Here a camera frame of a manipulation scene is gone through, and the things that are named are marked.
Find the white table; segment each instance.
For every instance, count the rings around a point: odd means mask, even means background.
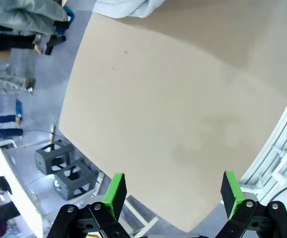
[[[4,156],[0,148],[0,176],[4,176],[8,181],[12,194],[11,200],[17,207],[23,219],[27,222],[37,238],[43,238],[43,218],[39,204],[34,201],[29,191],[27,191],[19,181],[21,178],[13,169],[10,161]]]

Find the bolt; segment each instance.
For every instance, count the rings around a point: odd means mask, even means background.
[[[73,207],[69,207],[68,208],[68,212],[72,212],[72,211],[74,211],[74,208]]]
[[[274,204],[272,205],[272,208],[273,208],[273,209],[278,209],[278,204],[277,204],[277,203],[274,203]]]
[[[94,206],[94,209],[95,209],[95,210],[99,210],[101,207],[102,207],[102,206],[101,206],[100,204],[96,204],[96,205]]]
[[[253,206],[253,203],[252,203],[252,202],[246,202],[246,206],[247,206],[247,207],[252,207],[252,206]]]

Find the cardboard sheet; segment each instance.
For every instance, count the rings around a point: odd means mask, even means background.
[[[146,19],[93,14],[60,131],[188,232],[240,178],[287,104],[287,2],[167,0]]]

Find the white cloth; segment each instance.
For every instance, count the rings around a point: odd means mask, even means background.
[[[112,18],[146,17],[165,0],[97,0],[93,12]]]

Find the blue jeans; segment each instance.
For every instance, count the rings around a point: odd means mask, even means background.
[[[28,92],[30,80],[8,74],[0,74],[0,95]]]
[[[0,116],[0,123],[15,122],[15,115]],[[22,136],[23,130],[18,128],[0,129],[0,139],[6,139],[13,136]]]

